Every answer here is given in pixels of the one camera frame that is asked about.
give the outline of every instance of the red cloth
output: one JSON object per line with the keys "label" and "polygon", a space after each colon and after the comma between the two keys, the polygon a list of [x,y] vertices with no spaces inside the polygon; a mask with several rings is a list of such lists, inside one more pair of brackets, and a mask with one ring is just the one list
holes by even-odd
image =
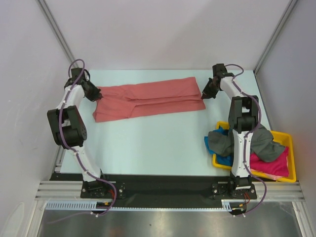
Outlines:
{"label": "red cloth", "polygon": [[96,122],[205,109],[194,77],[99,88]]}
{"label": "red cloth", "polygon": [[276,176],[288,177],[289,171],[287,168],[288,147],[284,152],[273,162],[264,162],[257,157],[255,153],[250,154],[251,169],[272,174]]}

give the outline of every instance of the yellow plastic basket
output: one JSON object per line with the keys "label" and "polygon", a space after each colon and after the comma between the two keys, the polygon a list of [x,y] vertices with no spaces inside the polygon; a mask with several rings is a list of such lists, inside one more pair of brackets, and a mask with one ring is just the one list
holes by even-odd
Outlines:
{"label": "yellow plastic basket", "polygon": [[[217,122],[216,129],[219,129],[219,127],[222,127],[223,129],[229,129],[229,125],[227,122],[219,121]],[[273,135],[273,140],[275,142],[279,142],[280,144],[288,147],[288,156],[287,156],[287,167],[289,170],[289,176],[288,177],[282,177],[280,179],[277,179],[277,181],[281,182],[291,182],[294,183],[296,181],[296,173],[295,173],[295,164],[294,164],[294,152],[293,152],[293,142],[292,142],[292,136],[290,134],[284,133],[284,132],[275,132],[271,131]],[[222,165],[217,163],[216,155],[213,155],[213,166],[222,168],[222,169],[228,169],[231,170],[232,168],[227,165]],[[259,171],[252,171],[253,175],[263,177],[270,179],[268,175],[265,173],[259,172]]]}

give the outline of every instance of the folded red towel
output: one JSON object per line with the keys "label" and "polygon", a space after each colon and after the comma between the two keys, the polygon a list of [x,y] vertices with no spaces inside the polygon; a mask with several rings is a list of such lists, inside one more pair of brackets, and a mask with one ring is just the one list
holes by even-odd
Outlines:
{"label": "folded red towel", "polygon": [[99,88],[96,122],[205,109],[194,77]]}

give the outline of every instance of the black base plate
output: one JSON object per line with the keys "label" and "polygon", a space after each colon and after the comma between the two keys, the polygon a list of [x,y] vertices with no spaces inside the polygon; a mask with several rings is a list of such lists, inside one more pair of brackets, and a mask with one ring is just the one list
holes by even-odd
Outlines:
{"label": "black base plate", "polygon": [[[98,186],[93,187],[93,189],[89,189],[89,183],[83,182],[81,188],[80,198],[112,198],[112,194],[110,190],[113,188],[110,185],[106,185],[103,182],[97,181]],[[124,183],[113,183],[117,191],[117,199],[123,199],[126,197],[125,185]]]}
{"label": "black base plate", "polygon": [[237,199],[245,200],[245,193],[247,193],[250,199],[257,199],[257,193],[254,184],[251,184],[250,189],[240,189],[230,191],[227,183],[215,183],[212,184],[212,198],[219,199]]}

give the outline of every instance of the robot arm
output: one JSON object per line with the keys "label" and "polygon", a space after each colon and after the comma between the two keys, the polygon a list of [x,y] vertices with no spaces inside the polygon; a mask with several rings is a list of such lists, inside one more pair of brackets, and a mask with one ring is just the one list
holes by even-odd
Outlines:
{"label": "robot arm", "polygon": [[[56,109],[48,111],[47,117],[56,144],[63,146],[64,149],[67,149],[67,152],[74,154],[74,159],[77,163],[79,163],[79,160],[77,159],[75,153],[64,146],[60,136],[58,116],[61,106],[65,103],[62,114],[62,129],[65,140],[71,148],[78,151],[80,162],[82,163],[83,167],[85,167],[93,176],[100,178],[101,170],[96,165],[94,159],[91,158],[85,145],[87,132],[81,116],[78,112],[78,107],[82,99],[84,97],[87,97],[90,101],[100,99],[102,97],[102,95],[100,94],[100,90],[96,88],[89,80],[87,80],[86,75],[83,74],[81,79],[73,87],[72,92],[69,94],[69,97],[66,101],[67,92],[70,90],[70,87],[73,85],[81,70],[81,68],[72,69],[73,77],[70,78],[65,85],[65,94],[61,103],[57,106]],[[95,179],[88,175],[87,172],[85,172],[83,169],[82,175],[84,181],[95,181]]]}
{"label": "robot arm", "polygon": [[233,190],[250,189],[251,177],[245,166],[250,170],[250,144],[252,133],[249,131],[258,123],[258,108],[251,98],[242,95],[242,93],[233,84],[234,74],[228,73],[224,64],[213,66],[213,78],[202,92],[202,99],[215,98],[219,90],[226,92],[231,99],[229,112],[229,127],[234,135],[234,163],[231,171],[233,181]]}

